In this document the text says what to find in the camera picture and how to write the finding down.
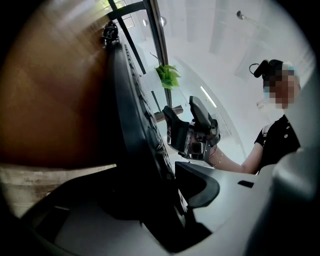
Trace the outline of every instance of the black shirt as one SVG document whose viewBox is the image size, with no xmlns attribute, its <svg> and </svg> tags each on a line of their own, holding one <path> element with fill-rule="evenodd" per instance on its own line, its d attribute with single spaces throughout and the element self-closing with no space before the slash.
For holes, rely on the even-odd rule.
<svg viewBox="0 0 320 256">
<path fill-rule="evenodd" d="M 300 147 L 298 138 L 285 115 L 263 127 L 254 143 L 259 143 L 263 147 L 258 170 L 276 164 L 283 156 Z"/>
</svg>

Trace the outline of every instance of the black metal frame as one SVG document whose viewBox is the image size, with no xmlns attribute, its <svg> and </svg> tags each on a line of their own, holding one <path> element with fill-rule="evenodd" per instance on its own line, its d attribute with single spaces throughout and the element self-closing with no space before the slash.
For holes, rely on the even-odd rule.
<svg viewBox="0 0 320 256">
<path fill-rule="evenodd" d="M 143 63 L 140 59 L 140 56 L 137 52 L 137 49 L 135 47 L 135 44 L 129 34 L 129 31 L 122 19 L 122 16 L 137 12 L 140 10 L 146 10 L 146 13 L 148 15 L 149 19 L 149 24 L 150 24 L 150 29 L 152 32 L 152 37 L 154 41 L 154 46 L 156 49 L 156 54 L 159 60 L 159 64 L 161 65 L 168 65 L 168 54 L 167 54 L 167 48 L 166 48 L 166 40 L 165 40 L 165 34 L 163 27 L 161 25 L 161 16 L 160 16 L 160 11 L 158 7 L 158 2 L 157 0 L 143 0 L 140 2 L 136 3 L 131 3 L 129 5 L 126 5 L 122 7 L 121 9 L 118 9 L 114 0 L 109 0 L 109 4 L 112 8 L 112 12 L 108 13 L 108 17 L 110 20 L 115 20 L 117 19 L 119 22 L 120 27 L 123 30 L 123 33 L 128 40 L 128 43 L 133 51 L 134 56 L 136 57 L 136 60 L 142 70 L 142 73 L 145 74 L 146 70 L 143 66 Z M 165 98 L 166 98 L 166 103 L 167 105 L 172 108 L 172 96 L 171 96 L 171 91 L 169 89 L 164 89 L 165 93 Z M 161 112 L 161 109 L 159 107 L 157 98 L 155 96 L 155 93 L 152 91 L 152 96 L 155 100 L 155 103 L 158 107 L 159 112 Z"/>
</svg>

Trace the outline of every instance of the ceiling light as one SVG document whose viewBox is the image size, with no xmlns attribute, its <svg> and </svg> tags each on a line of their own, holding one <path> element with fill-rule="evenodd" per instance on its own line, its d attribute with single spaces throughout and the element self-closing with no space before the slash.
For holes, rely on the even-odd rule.
<svg viewBox="0 0 320 256">
<path fill-rule="evenodd" d="M 162 27 L 164 27 L 167 24 L 167 19 L 165 17 L 161 16 L 160 21 L 161 21 Z"/>
<path fill-rule="evenodd" d="M 211 101 L 212 105 L 214 105 L 214 107 L 216 108 L 216 107 L 217 107 L 216 103 L 215 103 L 215 102 L 212 100 L 212 98 L 209 96 L 209 94 L 207 93 L 207 91 L 205 90 L 205 88 L 203 88 L 203 87 L 201 86 L 201 89 L 202 89 L 202 91 L 204 92 L 204 94 L 208 97 L 208 99 Z"/>
<path fill-rule="evenodd" d="M 143 19 L 142 22 L 145 27 L 148 25 L 148 21 L 146 19 Z"/>
</svg>

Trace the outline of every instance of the person's arm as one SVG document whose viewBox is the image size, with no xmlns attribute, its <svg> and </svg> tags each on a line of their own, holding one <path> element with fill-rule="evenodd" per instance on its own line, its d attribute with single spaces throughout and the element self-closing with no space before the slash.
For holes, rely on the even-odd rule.
<svg viewBox="0 0 320 256">
<path fill-rule="evenodd" d="M 251 153 L 240 165 L 228 158 L 217 146 L 212 147 L 210 162 L 219 170 L 235 173 L 255 174 L 262 159 L 264 148 L 256 142 Z"/>
</svg>

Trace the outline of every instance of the black cable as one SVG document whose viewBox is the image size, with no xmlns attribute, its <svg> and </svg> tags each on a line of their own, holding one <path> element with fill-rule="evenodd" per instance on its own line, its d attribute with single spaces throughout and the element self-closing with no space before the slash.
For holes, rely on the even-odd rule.
<svg viewBox="0 0 320 256">
<path fill-rule="evenodd" d="M 258 65 L 258 66 L 259 66 L 260 64 L 259 64 L 259 63 L 254 63 L 254 64 L 251 64 L 251 65 L 249 66 L 249 71 L 250 71 L 250 73 L 251 73 L 252 75 L 254 75 L 254 73 L 252 73 L 250 69 L 251 69 L 251 66 L 253 66 L 253 65 Z"/>
</svg>

